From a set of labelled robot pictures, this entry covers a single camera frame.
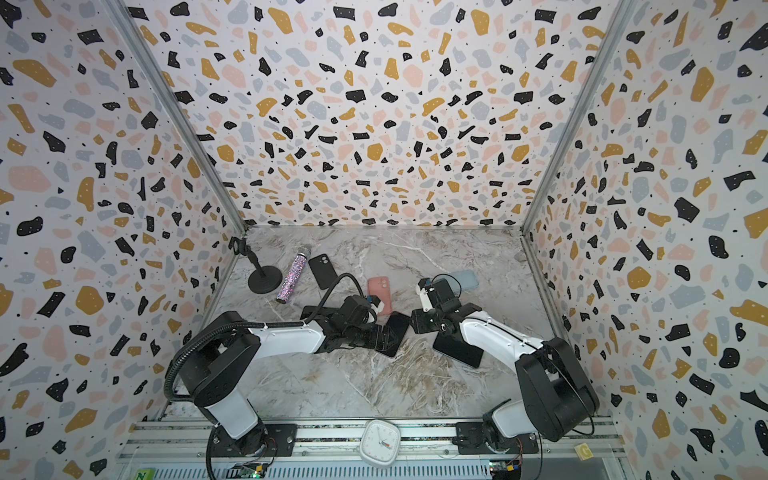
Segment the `pink silicone phone case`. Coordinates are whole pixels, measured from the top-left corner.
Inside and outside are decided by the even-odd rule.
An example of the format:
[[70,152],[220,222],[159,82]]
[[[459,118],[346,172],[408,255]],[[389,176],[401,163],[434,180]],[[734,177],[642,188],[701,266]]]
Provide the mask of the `pink silicone phone case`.
[[377,312],[380,316],[388,316],[392,313],[391,283],[386,276],[370,278],[367,282],[370,295],[379,299]]

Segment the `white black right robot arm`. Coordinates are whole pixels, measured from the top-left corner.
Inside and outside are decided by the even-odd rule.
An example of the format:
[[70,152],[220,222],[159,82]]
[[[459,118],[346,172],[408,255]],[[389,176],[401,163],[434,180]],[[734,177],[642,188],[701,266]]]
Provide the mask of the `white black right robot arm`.
[[551,442],[593,422],[597,394],[569,343],[542,340],[495,320],[481,307],[462,303],[447,275],[419,280],[421,307],[412,312],[417,334],[435,332],[433,348],[477,368],[485,354],[516,374],[521,399],[506,400],[482,417],[481,441],[493,451],[506,451],[523,435]]

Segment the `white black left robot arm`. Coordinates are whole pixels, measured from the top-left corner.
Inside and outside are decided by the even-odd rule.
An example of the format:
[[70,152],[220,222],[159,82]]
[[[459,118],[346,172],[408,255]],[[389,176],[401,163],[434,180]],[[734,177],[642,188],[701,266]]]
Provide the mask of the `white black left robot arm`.
[[382,309],[374,295],[351,295],[341,307],[316,306],[308,318],[297,322],[252,322],[228,311],[176,353],[164,392],[171,401],[193,403],[238,441],[260,428],[261,418],[240,388],[254,361],[342,347],[374,349],[384,343],[377,323]]

